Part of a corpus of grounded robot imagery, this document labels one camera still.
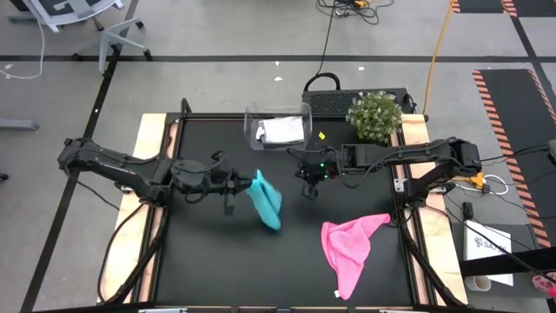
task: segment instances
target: pink cloth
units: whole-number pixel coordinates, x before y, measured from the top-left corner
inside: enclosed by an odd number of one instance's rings
[[[322,248],[328,264],[338,277],[338,294],[342,299],[348,300],[354,292],[371,251],[369,238],[382,224],[388,222],[390,215],[377,214],[341,225],[330,222],[322,225]]]

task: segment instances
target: white sign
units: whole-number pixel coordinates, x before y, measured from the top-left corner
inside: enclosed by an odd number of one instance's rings
[[[473,221],[465,221],[464,223],[472,229],[477,230],[479,233],[488,237],[488,239],[498,244],[502,249],[512,253],[512,240],[510,239],[512,237],[510,234],[502,230],[495,230],[494,228],[483,226]],[[494,245],[489,243],[483,236],[477,234],[467,227],[464,230],[463,244],[465,260],[474,260],[490,256],[500,256],[504,254],[504,252],[494,247]],[[489,275],[488,278],[498,283],[513,286],[512,274]]]

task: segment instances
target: white paper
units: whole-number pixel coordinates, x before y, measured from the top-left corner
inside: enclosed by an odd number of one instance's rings
[[[488,237],[494,243],[498,244],[504,250],[512,253],[512,236],[505,231],[496,230],[491,227],[483,226],[473,221],[465,221],[465,223],[474,230]],[[498,250],[489,243],[483,236],[475,233],[469,228],[464,230],[464,257],[466,260],[474,260],[483,257],[500,256],[504,252]],[[488,275],[490,280],[513,286],[513,274]]]
[[[301,117],[277,117],[262,121],[265,143],[297,143],[305,139]]]

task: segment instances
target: yellow cable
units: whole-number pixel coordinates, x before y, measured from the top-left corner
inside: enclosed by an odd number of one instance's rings
[[[450,5],[448,5],[448,12],[446,13],[446,17],[444,18],[444,25],[442,25],[442,30],[440,31],[438,42],[436,42],[436,47],[434,47],[433,60],[431,61],[431,65],[428,68],[427,87],[425,89],[425,102],[423,103],[423,114],[427,112],[428,93],[430,91],[431,80],[433,80],[434,62],[436,62],[436,55],[438,55],[438,51],[440,50],[440,44],[442,43],[442,38],[444,38],[446,28],[450,24],[450,16],[452,15],[452,8],[454,3],[455,0],[450,0]]]

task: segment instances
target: white cup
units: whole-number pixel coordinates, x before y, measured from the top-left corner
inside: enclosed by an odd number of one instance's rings
[[[487,276],[470,276],[465,279],[466,286],[473,291],[489,291],[493,284]]]

